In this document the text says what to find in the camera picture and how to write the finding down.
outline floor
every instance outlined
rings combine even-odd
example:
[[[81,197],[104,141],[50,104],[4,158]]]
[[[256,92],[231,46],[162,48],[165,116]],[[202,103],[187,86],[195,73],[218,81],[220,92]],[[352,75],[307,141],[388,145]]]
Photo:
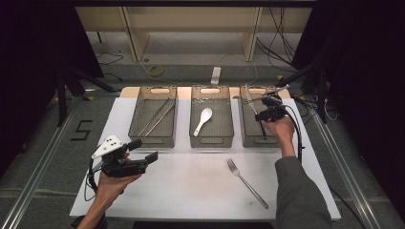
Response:
[[[127,86],[164,85],[168,83],[167,80],[180,85],[209,84],[215,66],[222,67],[220,84],[229,86],[241,86],[247,80],[254,80],[258,85],[273,85],[277,83],[277,76],[291,75],[290,72],[280,69],[293,71],[283,62],[271,60],[270,63],[259,49],[255,50],[252,62],[244,62],[241,59],[243,48],[238,33],[153,33],[140,63],[146,68],[163,66],[163,75],[150,78],[142,66],[132,60],[125,34],[102,32],[102,43],[99,43],[95,32],[88,32],[88,35],[105,73],[105,79],[102,80],[118,89]],[[259,37],[268,45],[272,35],[261,34]],[[299,38],[300,34],[288,35],[292,47],[296,47]],[[280,40],[275,41],[273,50],[281,55],[285,53]],[[18,228],[70,228],[73,221],[69,217],[70,208],[85,175],[88,158],[95,149],[114,100],[118,96],[107,94],[90,83],[82,83],[87,90],[85,98],[71,97],[67,92],[70,115],[64,125],[61,128],[56,127],[57,101],[50,101],[48,110],[31,137],[26,140],[26,152],[17,156],[1,178],[0,219],[7,219],[8,213],[16,207],[15,203],[22,198],[21,194],[29,193],[30,196],[20,210],[20,218],[16,221]],[[298,80],[290,85],[291,95],[301,95],[301,83],[302,80]],[[333,152],[321,135],[317,115],[301,104],[297,106],[306,123],[305,128],[327,183],[357,215],[360,215],[360,206],[355,204],[351,189],[341,174]],[[357,152],[345,128],[344,120],[339,116],[333,120],[336,112],[332,101],[328,109],[330,118],[326,126],[361,194],[371,206],[377,221],[374,228],[405,228],[404,222],[378,185],[367,163]],[[76,131],[78,125],[81,129],[90,130],[85,140],[74,140],[85,136]],[[30,185],[34,179],[36,186]],[[333,196],[342,214],[342,218],[333,223],[333,228],[362,228],[343,201],[337,195]],[[109,228],[132,228],[132,222],[109,219]]]

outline person's right hand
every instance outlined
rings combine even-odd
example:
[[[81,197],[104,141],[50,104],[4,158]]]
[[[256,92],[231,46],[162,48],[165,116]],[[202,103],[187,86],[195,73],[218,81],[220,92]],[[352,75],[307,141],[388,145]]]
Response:
[[[292,145],[294,124],[289,117],[280,118],[275,122],[263,122],[262,125],[268,128],[279,139],[283,156],[295,156]]]

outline gray floor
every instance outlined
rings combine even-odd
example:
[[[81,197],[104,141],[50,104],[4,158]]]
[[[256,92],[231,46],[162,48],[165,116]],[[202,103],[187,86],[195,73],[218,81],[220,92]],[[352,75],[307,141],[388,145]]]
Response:
[[[89,32],[89,38],[97,54],[110,52],[123,55],[123,58],[114,64],[101,65],[105,73],[113,73],[123,78],[123,81],[106,74],[106,78],[103,79],[104,82],[115,88],[165,85],[168,83],[152,80],[139,64],[132,61],[124,34],[102,33],[101,37],[103,43],[99,44],[96,34]],[[292,34],[289,37],[291,43],[296,45],[299,34]],[[263,40],[269,40],[266,35],[263,35],[262,38]],[[179,35],[175,33],[157,33],[151,36],[141,63],[146,67],[152,65],[163,66],[164,72],[159,77],[159,80],[170,80],[184,85],[208,84],[213,66],[219,65],[224,54],[235,53],[240,57],[243,56],[243,49],[239,39],[239,34],[188,33]],[[279,49],[278,52],[282,53],[283,49],[280,47],[280,44],[276,44],[274,49]],[[255,81],[255,84],[258,85],[275,84],[278,74],[285,77],[290,75],[290,73],[271,67],[267,57],[261,54],[260,51],[256,50],[255,53],[252,63],[245,63],[234,54],[224,57],[220,63],[223,67],[220,83],[230,86],[244,85],[246,81],[249,82],[256,78],[254,67],[256,67],[259,75]],[[116,56],[105,54],[99,61],[108,63],[116,59]],[[272,63],[276,66],[283,66],[282,63],[277,61]],[[49,166],[46,168],[46,172],[23,218],[21,218],[18,228],[70,228],[69,224],[73,221],[69,217],[70,208],[75,201],[75,196],[85,175],[88,158],[96,147],[114,99],[117,97],[117,94],[107,94],[87,82],[83,82],[83,85],[89,90],[86,95],[90,99],[81,100],[75,98],[80,101],[77,103],[70,124],[63,134],[63,138]],[[290,93],[293,95],[300,94],[299,86],[300,82],[291,84]],[[306,109],[301,105],[297,106],[301,115],[305,115]],[[57,131],[57,119],[57,102],[53,100],[50,102],[49,109],[44,113],[35,131],[27,139],[27,151],[17,156],[9,170],[1,178],[0,219],[7,217],[9,210],[31,177],[32,171],[34,171],[40,158],[46,152],[53,134]],[[84,137],[83,133],[75,131],[80,120],[92,120],[92,122],[82,125],[82,128],[91,132],[84,141],[72,141],[73,138]],[[322,139],[313,117],[308,114],[303,117],[303,121],[308,121],[306,129],[328,184],[356,211],[345,182],[330,156],[328,147]],[[371,204],[381,228],[405,228],[404,222],[376,182],[367,164],[360,159],[344,122],[339,118],[335,121],[329,120],[328,126],[364,195]],[[335,222],[333,228],[361,228],[342,201],[337,197],[335,197],[335,201],[342,212],[342,219]],[[109,228],[132,228],[132,222],[121,219],[110,219],[109,225]]]

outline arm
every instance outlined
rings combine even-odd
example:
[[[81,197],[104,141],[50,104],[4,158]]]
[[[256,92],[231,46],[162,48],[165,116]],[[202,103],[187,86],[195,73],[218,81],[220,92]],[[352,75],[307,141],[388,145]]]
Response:
[[[134,182],[140,176],[113,178],[107,177],[103,172],[100,172],[95,201],[77,228],[96,228],[107,209],[113,204],[119,194],[122,193],[128,184]]]
[[[279,139],[282,151],[282,158],[275,164],[279,182],[277,228],[331,228],[324,197],[295,156],[292,121],[284,117],[276,122],[265,122],[264,126]]]

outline metal fork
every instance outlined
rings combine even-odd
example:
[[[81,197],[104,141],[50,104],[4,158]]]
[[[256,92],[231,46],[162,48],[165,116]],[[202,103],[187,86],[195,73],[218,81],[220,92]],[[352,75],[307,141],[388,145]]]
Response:
[[[241,176],[241,172],[239,172],[239,169],[238,169],[238,167],[236,167],[235,163],[233,163],[233,160],[230,158],[226,162],[228,163],[229,169],[232,172],[232,174],[236,177],[239,177],[244,182],[244,184],[247,186],[247,188],[250,190],[250,192],[252,192],[254,197],[256,197],[257,200],[259,200],[259,202],[267,209],[268,204],[259,196],[259,194],[252,188],[252,186],[250,186],[250,184],[248,184],[247,181]]]

